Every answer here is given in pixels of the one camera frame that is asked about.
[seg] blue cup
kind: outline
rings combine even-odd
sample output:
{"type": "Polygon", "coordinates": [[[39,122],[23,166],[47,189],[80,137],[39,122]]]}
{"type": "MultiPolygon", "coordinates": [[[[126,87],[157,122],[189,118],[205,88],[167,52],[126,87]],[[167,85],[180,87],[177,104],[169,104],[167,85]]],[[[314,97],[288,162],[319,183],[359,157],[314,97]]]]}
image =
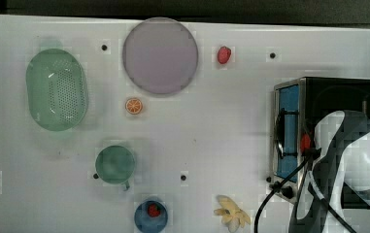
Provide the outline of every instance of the blue cup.
{"type": "Polygon", "coordinates": [[[164,206],[157,197],[148,198],[137,209],[134,214],[134,222],[137,228],[143,233],[158,233],[167,225],[168,214],[164,206]],[[148,207],[155,204],[160,210],[160,216],[151,217],[148,215],[148,207]]]}

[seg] black handle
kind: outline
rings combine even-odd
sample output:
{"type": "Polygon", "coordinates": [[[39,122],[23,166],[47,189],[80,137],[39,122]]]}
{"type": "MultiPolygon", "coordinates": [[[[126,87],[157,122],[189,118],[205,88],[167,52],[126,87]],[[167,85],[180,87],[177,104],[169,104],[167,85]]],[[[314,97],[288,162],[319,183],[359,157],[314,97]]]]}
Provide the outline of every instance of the black handle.
{"type": "Polygon", "coordinates": [[[275,124],[275,146],[276,151],[278,152],[278,156],[280,159],[283,159],[285,155],[297,155],[296,153],[285,153],[284,146],[285,146],[285,116],[286,115],[299,115],[299,112],[289,112],[285,109],[281,109],[279,111],[278,117],[276,118],[275,124]]]}
{"type": "Polygon", "coordinates": [[[293,197],[293,189],[291,188],[291,186],[282,187],[281,192],[282,195],[288,199],[293,197]]]}

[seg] round plate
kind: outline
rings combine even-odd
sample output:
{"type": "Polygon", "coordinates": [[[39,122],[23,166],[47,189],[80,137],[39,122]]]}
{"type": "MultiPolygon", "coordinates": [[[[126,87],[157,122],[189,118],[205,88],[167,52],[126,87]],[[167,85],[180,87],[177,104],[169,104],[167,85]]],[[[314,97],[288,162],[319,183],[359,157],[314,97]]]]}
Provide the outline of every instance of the round plate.
{"type": "Polygon", "coordinates": [[[191,33],[166,17],[137,25],[123,47],[123,65],[132,82],[155,94],[185,88],[197,68],[198,50],[191,33]]]}

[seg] red strawberry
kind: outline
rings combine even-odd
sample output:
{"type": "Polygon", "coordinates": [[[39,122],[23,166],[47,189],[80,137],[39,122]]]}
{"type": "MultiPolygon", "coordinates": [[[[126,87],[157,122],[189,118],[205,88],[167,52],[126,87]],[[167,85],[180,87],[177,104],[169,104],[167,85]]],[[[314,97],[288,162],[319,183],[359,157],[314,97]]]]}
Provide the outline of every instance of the red strawberry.
{"type": "Polygon", "coordinates": [[[150,217],[157,217],[160,216],[160,210],[158,209],[156,204],[150,204],[148,206],[148,215],[150,217]]]}
{"type": "Polygon", "coordinates": [[[230,58],[232,50],[228,47],[221,47],[218,51],[218,62],[220,64],[225,64],[230,58]]]}

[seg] green colander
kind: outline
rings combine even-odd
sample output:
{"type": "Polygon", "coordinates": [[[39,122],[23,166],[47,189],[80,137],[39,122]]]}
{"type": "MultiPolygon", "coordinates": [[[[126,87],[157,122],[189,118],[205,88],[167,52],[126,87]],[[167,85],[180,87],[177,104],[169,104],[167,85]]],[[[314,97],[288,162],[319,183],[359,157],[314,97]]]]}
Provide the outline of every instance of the green colander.
{"type": "Polygon", "coordinates": [[[43,50],[26,72],[30,114],[43,128],[62,131],[79,124],[87,111],[84,71],[69,52],[43,50]]]}

